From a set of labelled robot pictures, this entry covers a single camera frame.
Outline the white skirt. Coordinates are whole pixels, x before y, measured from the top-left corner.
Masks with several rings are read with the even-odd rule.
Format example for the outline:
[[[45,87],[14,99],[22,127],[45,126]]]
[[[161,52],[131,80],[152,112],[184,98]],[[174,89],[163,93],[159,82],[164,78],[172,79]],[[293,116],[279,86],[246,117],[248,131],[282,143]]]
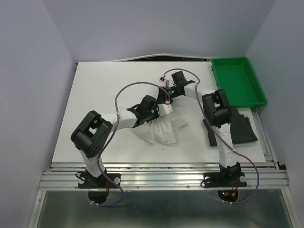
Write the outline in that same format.
[[[173,112],[134,128],[132,132],[148,143],[162,145],[190,140],[201,132],[202,115],[198,102],[193,98],[177,98]]]

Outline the dark grey dotted skirt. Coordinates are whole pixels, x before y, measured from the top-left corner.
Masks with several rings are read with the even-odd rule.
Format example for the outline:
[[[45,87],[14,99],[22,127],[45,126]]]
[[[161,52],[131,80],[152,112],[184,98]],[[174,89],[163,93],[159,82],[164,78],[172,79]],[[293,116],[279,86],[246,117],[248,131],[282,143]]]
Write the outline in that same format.
[[[245,116],[240,114],[236,107],[232,107],[232,117],[230,124],[230,133],[233,144],[243,144],[246,143],[246,133],[245,133]]]

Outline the floral pastel skirt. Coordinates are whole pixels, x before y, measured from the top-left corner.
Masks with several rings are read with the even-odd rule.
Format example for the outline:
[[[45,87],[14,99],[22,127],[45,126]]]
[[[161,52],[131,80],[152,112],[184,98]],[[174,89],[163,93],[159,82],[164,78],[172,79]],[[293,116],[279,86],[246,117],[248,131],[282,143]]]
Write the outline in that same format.
[[[245,117],[245,123],[246,123],[246,127],[245,127],[245,133],[246,133],[246,143],[254,143],[258,141],[257,136],[255,135],[251,122],[250,122],[250,118],[249,117]]]

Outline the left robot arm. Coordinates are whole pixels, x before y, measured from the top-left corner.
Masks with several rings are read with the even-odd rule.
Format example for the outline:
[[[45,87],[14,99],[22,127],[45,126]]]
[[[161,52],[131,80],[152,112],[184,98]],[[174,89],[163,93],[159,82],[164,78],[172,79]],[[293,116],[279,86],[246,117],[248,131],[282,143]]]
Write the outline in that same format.
[[[106,168],[101,154],[109,144],[109,135],[120,129],[136,128],[159,116],[158,100],[150,95],[146,95],[139,104],[118,114],[88,112],[73,131],[71,141],[83,157],[91,184],[95,187],[105,184]]]

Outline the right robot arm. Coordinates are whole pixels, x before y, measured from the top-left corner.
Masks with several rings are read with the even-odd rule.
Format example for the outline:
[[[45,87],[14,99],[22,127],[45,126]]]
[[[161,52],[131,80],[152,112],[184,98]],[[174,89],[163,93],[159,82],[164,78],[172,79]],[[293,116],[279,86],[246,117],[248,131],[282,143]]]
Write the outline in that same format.
[[[209,175],[210,181],[220,181],[223,185],[230,185],[239,180],[241,167],[236,157],[230,133],[232,111],[224,90],[210,90],[200,86],[197,82],[187,80],[184,70],[176,69],[171,75],[173,86],[167,85],[165,76],[160,78],[163,86],[158,92],[158,103],[171,103],[174,98],[186,96],[196,99],[209,129],[215,134],[219,153],[220,171]]]

